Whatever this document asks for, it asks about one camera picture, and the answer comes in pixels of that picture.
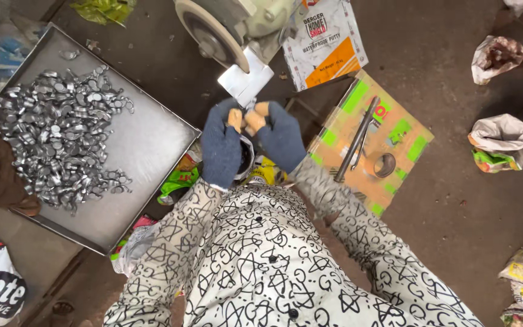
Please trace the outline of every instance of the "hand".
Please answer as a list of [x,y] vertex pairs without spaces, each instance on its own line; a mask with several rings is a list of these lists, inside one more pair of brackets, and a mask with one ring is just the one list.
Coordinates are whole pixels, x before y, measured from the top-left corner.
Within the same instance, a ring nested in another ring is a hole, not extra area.
[[306,156],[300,125],[276,101],[268,103],[269,124],[258,130],[258,139],[270,159],[291,173]]
[[211,108],[201,137],[203,180],[223,190],[229,188],[241,165],[239,133],[225,126],[232,108],[239,108],[234,99],[225,99]]

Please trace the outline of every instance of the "metal rod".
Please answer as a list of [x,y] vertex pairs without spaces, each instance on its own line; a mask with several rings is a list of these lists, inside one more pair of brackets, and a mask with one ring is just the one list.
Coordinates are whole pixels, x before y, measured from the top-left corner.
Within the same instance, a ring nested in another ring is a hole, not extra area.
[[[373,119],[371,118],[371,121],[368,122],[368,125],[370,126],[370,123],[373,122]],[[364,132],[364,136],[363,136],[363,140],[362,142],[360,143],[360,147],[359,147],[359,153],[356,155],[356,161],[354,162],[354,165],[352,165],[352,167],[350,168],[350,171],[353,171],[356,169],[356,167],[359,165],[359,160],[360,160],[360,155],[363,153],[364,151],[364,142],[366,141],[367,139],[367,133],[368,133],[368,127],[367,127],[367,131]]]
[[346,173],[346,169],[348,169],[348,166],[350,165],[350,161],[352,160],[352,156],[354,155],[354,152],[356,151],[356,148],[359,147],[360,140],[365,136],[368,124],[373,119],[374,109],[381,103],[381,98],[374,97],[373,101],[371,102],[370,106],[368,107],[367,112],[364,114],[363,121],[360,123],[359,130],[356,132],[356,135],[354,136],[354,139],[352,140],[352,143],[350,144],[350,148],[348,149],[348,152],[346,152],[346,157],[344,157],[344,160],[342,161],[342,165],[340,165],[340,169],[338,169],[338,173],[336,174],[336,177],[334,177],[334,181],[337,183],[342,182],[342,178],[344,177],[344,174]]

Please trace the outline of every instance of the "green plastic bag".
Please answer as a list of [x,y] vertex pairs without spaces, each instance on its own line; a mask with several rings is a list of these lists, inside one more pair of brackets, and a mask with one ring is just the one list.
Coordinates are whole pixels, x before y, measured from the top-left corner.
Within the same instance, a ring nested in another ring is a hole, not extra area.
[[173,170],[167,180],[160,187],[161,195],[157,198],[157,201],[162,205],[171,205],[167,199],[169,194],[183,187],[191,187],[199,178],[199,172],[197,167],[194,167],[190,172],[182,172],[180,170]]
[[70,4],[84,19],[100,25],[113,21],[122,27],[137,0],[80,0]]

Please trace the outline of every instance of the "patterned shirt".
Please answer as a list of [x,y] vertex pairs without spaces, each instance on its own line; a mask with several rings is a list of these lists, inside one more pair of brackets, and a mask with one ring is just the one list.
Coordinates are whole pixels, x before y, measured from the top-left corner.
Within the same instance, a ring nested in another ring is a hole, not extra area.
[[203,180],[158,224],[105,326],[170,326],[184,287],[184,326],[483,326],[409,246],[306,157],[288,176],[350,257],[371,292],[333,260],[291,189],[247,184],[222,194]]

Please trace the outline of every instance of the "worker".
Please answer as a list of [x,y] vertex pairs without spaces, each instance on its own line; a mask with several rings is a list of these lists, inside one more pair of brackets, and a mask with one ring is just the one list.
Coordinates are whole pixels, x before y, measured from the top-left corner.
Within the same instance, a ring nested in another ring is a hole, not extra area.
[[306,155],[296,119],[276,102],[268,106],[258,141],[367,272],[371,292],[334,261],[294,190],[230,188],[241,146],[225,124],[238,108],[229,99],[209,112],[201,178],[158,223],[105,326],[170,326],[181,288],[184,326],[483,326],[350,188]]

